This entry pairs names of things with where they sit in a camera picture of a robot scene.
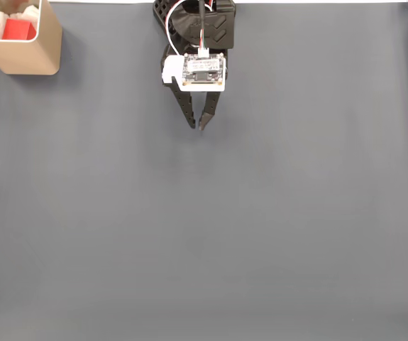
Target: red cube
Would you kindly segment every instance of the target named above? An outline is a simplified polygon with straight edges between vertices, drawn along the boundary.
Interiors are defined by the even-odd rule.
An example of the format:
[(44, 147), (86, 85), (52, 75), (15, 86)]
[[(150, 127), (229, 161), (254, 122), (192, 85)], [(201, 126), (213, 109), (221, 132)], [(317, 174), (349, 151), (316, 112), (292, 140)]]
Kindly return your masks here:
[(27, 20), (7, 19), (3, 40), (32, 40), (36, 37), (36, 29)]

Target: gray mat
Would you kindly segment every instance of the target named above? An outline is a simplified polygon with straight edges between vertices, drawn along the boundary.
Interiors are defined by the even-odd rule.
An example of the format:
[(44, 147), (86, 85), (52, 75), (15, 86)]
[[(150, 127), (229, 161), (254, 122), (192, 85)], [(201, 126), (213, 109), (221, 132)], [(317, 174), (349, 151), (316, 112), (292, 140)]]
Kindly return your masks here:
[(0, 72), (0, 341), (408, 341), (408, 4), (239, 6), (203, 134), (150, 5), (54, 9), (61, 71)]

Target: white cable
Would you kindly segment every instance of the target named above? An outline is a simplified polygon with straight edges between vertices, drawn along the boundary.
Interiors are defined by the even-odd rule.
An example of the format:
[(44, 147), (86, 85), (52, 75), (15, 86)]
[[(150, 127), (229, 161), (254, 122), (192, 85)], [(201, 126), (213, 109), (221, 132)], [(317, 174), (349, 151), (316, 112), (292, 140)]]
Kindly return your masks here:
[[(174, 6), (172, 6), (172, 8), (170, 9), (169, 13), (166, 15), (166, 36), (167, 36), (167, 39), (169, 40), (169, 44), (172, 46), (172, 49), (173, 49), (173, 50), (175, 51), (175, 53), (178, 54), (178, 55), (180, 55), (180, 54), (178, 53), (178, 50), (175, 48), (174, 43), (172, 42), (172, 39), (171, 39), (171, 37), (170, 37), (170, 32), (169, 32), (169, 20), (170, 20), (170, 16), (171, 16), (172, 13), (175, 11), (175, 9), (176, 9), (178, 6), (180, 6), (181, 4), (183, 4), (185, 1), (186, 1), (186, 0), (179, 0), (179, 1), (177, 1), (177, 3), (176, 3)], [(207, 4), (205, 4), (205, 7), (209, 8), (210, 11), (213, 11), (213, 9), (212, 9), (209, 5), (207, 5)]]

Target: circuit board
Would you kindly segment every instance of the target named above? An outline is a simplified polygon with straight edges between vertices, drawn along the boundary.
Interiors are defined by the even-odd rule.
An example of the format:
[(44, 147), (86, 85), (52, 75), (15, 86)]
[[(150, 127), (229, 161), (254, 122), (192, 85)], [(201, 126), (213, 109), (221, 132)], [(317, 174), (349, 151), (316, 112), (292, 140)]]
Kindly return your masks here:
[(213, 54), (209, 58), (184, 54), (182, 82), (191, 84), (223, 84), (224, 54)]

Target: black servo mount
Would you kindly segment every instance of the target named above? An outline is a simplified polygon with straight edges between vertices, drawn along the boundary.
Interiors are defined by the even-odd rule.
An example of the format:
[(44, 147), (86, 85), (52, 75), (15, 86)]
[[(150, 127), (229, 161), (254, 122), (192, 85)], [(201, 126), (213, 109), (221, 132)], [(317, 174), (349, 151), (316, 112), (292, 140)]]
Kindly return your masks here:
[(199, 119), (199, 129), (204, 130), (225, 89), (236, 5), (233, 0), (155, 0), (153, 13), (169, 40), (161, 59), (163, 84), (172, 90), (193, 129), (192, 92), (206, 92)]

